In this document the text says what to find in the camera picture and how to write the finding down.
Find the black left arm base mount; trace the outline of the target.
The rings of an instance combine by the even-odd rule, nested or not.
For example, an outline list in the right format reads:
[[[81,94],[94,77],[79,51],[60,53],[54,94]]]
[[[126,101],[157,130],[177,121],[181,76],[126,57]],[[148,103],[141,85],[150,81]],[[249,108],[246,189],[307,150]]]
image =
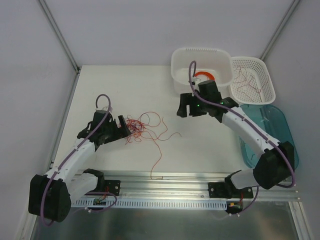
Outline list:
[[[91,174],[97,177],[97,185],[96,187],[89,191],[87,195],[104,194],[105,192],[114,194],[115,196],[119,196],[121,189],[121,181],[120,180],[110,180],[106,179],[105,175],[102,171],[88,168],[84,172],[84,174]]]

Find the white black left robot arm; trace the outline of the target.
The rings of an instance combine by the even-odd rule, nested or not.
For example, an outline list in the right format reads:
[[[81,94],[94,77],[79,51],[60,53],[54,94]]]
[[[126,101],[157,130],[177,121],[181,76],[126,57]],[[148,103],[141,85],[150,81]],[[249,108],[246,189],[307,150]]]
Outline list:
[[[75,175],[100,146],[130,135],[123,115],[115,120],[108,111],[96,110],[92,121],[77,134],[74,146],[60,165],[31,179],[28,212],[60,223],[82,196],[90,192],[101,194],[106,189],[103,172],[88,168],[80,177],[75,178]]]

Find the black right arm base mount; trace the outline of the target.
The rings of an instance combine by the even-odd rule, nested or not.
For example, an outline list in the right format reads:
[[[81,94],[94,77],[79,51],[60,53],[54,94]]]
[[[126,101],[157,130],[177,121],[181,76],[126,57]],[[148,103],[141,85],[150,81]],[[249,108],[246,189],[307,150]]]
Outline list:
[[[253,190],[252,187],[245,187],[238,189],[234,186],[231,181],[231,177],[236,173],[240,172],[240,170],[231,173],[227,177],[224,178],[224,181],[219,182],[209,182],[208,185],[208,194],[210,198],[218,199],[253,199]]]

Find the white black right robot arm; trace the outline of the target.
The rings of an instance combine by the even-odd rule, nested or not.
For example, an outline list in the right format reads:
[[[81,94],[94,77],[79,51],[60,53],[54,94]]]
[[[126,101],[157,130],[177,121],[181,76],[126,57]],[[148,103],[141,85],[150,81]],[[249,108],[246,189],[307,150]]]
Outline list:
[[[254,123],[231,97],[222,98],[216,83],[207,80],[196,84],[189,80],[190,93],[180,95],[177,116],[209,115],[233,130],[254,152],[255,167],[238,170],[227,177],[224,191],[229,197],[238,196],[243,188],[274,186],[292,188],[296,184],[294,147],[267,134]]]

